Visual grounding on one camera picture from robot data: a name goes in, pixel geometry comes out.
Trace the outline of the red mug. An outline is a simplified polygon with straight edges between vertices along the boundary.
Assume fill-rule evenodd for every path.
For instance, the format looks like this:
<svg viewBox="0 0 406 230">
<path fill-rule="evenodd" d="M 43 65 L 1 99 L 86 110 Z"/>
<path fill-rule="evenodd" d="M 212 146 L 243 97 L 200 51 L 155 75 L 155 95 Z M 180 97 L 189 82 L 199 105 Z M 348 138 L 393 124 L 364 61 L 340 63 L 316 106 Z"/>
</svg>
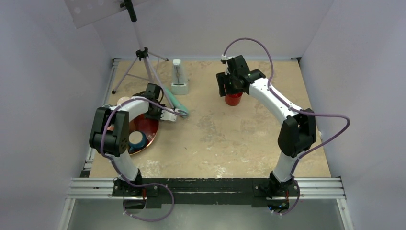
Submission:
<svg viewBox="0 0 406 230">
<path fill-rule="evenodd" d="M 234 94 L 227 94 L 225 96 L 225 103 L 229 106 L 237 106 L 242 98 L 243 93 L 234 93 Z"/>
</svg>

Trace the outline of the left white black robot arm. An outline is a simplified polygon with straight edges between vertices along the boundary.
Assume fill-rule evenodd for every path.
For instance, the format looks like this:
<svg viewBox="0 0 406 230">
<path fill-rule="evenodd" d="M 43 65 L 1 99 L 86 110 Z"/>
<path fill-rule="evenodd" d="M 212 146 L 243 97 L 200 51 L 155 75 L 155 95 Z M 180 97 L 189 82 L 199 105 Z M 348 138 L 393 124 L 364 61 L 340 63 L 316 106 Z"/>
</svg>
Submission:
<svg viewBox="0 0 406 230">
<path fill-rule="evenodd" d="M 139 115 L 152 113 L 160 118 L 160 95 L 162 87 L 149 83 L 145 91 L 116 106 L 96 109 L 89 145 L 106 158 L 118 174 L 118 180 L 125 182 L 124 190 L 131 196 L 142 192 L 142 174 L 132 162 L 128 152 L 130 121 Z"/>
</svg>

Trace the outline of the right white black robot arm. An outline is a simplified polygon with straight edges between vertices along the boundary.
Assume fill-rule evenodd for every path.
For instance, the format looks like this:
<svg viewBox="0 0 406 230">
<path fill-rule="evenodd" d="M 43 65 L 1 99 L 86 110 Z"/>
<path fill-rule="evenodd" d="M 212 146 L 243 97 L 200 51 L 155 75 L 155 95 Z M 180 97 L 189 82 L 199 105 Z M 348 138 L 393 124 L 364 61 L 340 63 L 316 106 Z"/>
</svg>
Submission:
<svg viewBox="0 0 406 230">
<path fill-rule="evenodd" d="M 280 122 L 277 139 L 281 150 L 277 164 L 271 171 L 268 184 L 262 189 L 269 197 L 284 195 L 293 183 L 293 172 L 297 160 L 316 141 L 316 121 L 307 113 L 287 100 L 271 86 L 269 79 L 258 69 L 250 70 L 242 55 L 227 57 L 221 62 L 226 69 L 216 75 L 221 97 L 245 93 L 257 99 Z"/>
</svg>

